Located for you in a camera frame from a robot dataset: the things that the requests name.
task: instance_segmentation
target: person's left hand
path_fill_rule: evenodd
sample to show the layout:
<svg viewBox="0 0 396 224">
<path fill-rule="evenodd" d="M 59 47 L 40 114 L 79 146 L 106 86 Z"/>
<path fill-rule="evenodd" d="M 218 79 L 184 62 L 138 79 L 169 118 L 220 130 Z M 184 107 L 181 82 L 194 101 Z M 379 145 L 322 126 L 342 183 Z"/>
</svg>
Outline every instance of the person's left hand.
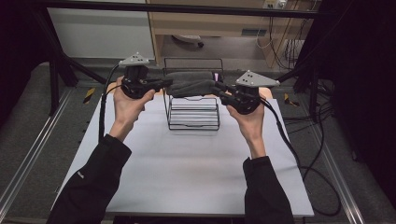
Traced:
<svg viewBox="0 0 396 224">
<path fill-rule="evenodd" d="M 117 78 L 117 86 L 121 85 L 122 77 Z M 141 99 L 132 99 L 125 95 L 121 88 L 114 92 L 114 109 L 116 119 L 110 130 L 110 135 L 121 142 L 134 127 L 141 111 L 145 110 L 145 103 L 150 101 L 155 90 L 150 90 Z"/>
</svg>

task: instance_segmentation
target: hand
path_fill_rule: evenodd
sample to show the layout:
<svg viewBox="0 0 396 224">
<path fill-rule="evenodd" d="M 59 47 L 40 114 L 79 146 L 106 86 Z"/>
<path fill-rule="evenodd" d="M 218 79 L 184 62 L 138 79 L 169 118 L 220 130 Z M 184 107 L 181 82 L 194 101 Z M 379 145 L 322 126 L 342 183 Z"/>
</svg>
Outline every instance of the hand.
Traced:
<svg viewBox="0 0 396 224">
<path fill-rule="evenodd" d="M 121 85 L 122 77 L 117 78 L 117 86 Z M 132 99 L 125 95 L 121 88 L 114 92 L 114 108 L 116 119 L 110 130 L 110 135 L 118 138 L 121 142 L 134 127 L 141 111 L 145 110 L 145 103 L 150 101 L 155 90 L 150 90 L 141 99 Z"/>
<path fill-rule="evenodd" d="M 260 104 L 252 113 L 241 115 L 231 105 L 227 105 L 231 117 L 235 118 L 241 134 L 247 140 L 252 159 L 266 156 L 262 139 L 262 123 L 264 119 L 264 105 Z"/>
</svg>

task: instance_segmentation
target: white panel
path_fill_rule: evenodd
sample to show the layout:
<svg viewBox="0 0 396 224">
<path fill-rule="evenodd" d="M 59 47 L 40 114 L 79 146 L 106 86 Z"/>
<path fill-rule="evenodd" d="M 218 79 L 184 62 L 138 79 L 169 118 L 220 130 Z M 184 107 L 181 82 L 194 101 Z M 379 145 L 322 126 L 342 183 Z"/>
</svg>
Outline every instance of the white panel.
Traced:
<svg viewBox="0 0 396 224">
<path fill-rule="evenodd" d="M 154 59 L 147 12 L 49 8 L 49 14 L 70 57 L 122 59 L 139 52 Z"/>
<path fill-rule="evenodd" d="M 276 100 L 269 102 L 281 118 Z M 109 94 L 105 133 L 114 122 L 113 104 Z M 169 131 L 161 95 L 156 95 L 145 108 L 124 141 L 133 154 L 122 169 L 120 187 L 107 212 L 137 216 L 242 216 L 247 188 L 242 162 L 249 157 L 249 151 L 226 107 L 219 106 L 221 124 L 217 132 Z M 97 145 L 99 110 L 100 104 L 63 186 L 87 162 Z M 296 161 L 277 130 L 275 116 L 267 108 L 263 137 L 292 213 L 296 217 L 313 216 Z"/>
</svg>

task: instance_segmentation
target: wrist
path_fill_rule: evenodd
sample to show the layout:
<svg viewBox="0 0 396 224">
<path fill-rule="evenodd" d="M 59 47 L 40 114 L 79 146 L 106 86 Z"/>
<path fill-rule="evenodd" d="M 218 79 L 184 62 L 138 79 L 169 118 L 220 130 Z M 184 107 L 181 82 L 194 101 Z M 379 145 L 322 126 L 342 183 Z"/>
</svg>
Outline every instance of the wrist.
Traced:
<svg viewBox="0 0 396 224">
<path fill-rule="evenodd" d="M 262 137 L 247 139 L 247 145 L 250 149 L 251 159 L 266 156 L 264 140 Z"/>
<path fill-rule="evenodd" d="M 130 125 L 125 125 L 121 122 L 114 121 L 113 126 L 111 126 L 110 132 L 108 134 L 123 142 L 128 133 L 132 130 L 132 128 L 129 128 L 129 126 Z"/>
</svg>

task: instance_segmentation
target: gray cloth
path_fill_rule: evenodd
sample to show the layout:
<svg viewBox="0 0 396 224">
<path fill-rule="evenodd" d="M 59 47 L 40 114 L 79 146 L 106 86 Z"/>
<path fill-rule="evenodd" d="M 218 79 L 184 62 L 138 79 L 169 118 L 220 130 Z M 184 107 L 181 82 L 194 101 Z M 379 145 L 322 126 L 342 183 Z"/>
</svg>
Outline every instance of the gray cloth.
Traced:
<svg viewBox="0 0 396 224">
<path fill-rule="evenodd" d="M 166 89 L 176 98 L 211 94 L 215 86 L 212 72 L 175 72 L 166 75 L 173 84 Z"/>
</svg>

